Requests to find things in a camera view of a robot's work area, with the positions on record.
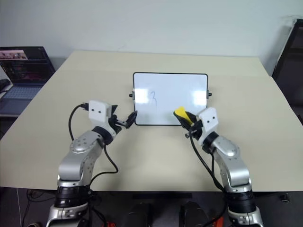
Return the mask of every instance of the whiteboard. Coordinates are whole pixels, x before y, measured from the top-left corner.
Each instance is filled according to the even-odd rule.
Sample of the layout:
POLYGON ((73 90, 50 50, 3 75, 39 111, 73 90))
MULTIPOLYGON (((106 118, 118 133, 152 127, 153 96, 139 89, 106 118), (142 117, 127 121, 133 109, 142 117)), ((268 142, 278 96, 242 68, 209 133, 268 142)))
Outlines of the whiteboard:
POLYGON ((135 72, 133 79, 137 125, 180 125, 178 107, 193 114, 207 107, 206 74, 135 72))

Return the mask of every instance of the robotic arm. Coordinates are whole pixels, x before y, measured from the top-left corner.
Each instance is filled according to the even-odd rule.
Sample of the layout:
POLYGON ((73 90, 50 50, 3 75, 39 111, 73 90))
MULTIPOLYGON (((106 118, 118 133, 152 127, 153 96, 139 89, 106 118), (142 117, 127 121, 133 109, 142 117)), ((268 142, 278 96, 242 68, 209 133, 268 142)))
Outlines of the robotic arm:
POLYGON ((240 156, 239 147, 215 132, 218 125, 216 109, 206 108, 195 116, 180 107, 174 115, 189 131, 185 136, 197 139, 202 149, 212 154, 219 165, 231 222, 235 226, 264 227, 255 204, 250 173, 240 156))
POLYGON ((132 112, 126 121, 120 121, 114 112, 117 105, 90 101, 81 105, 89 112, 92 130, 72 141, 70 151, 59 166, 58 188, 55 203, 50 208, 46 227, 86 227, 89 221, 83 216, 89 208, 90 184, 94 164, 106 145, 136 119, 132 112))

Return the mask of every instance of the laptop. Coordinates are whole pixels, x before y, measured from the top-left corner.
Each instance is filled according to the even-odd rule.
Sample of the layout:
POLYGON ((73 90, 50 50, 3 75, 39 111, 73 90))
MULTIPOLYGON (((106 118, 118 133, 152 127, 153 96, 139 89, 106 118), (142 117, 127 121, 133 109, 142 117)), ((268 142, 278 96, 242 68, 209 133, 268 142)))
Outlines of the laptop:
POLYGON ((0 114, 20 115, 55 73, 42 46, 0 47, 0 65, 13 84, 0 99, 0 114))

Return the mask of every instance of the laptop screen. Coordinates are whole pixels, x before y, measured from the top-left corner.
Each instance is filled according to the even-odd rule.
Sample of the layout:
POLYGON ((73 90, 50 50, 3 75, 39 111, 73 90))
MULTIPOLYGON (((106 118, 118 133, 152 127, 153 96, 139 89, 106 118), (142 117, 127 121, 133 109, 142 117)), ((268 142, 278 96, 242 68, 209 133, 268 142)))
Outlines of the laptop screen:
POLYGON ((55 73, 42 46, 0 47, 0 65, 13 84, 44 84, 55 73))

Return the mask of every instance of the laptop keyboard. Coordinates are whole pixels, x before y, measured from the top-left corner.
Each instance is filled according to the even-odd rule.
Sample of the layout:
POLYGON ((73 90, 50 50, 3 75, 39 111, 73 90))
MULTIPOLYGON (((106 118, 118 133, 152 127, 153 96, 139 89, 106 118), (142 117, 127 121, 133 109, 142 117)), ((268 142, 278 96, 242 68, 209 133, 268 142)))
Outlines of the laptop keyboard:
POLYGON ((40 87, 12 87, 3 98, 33 99, 40 87))

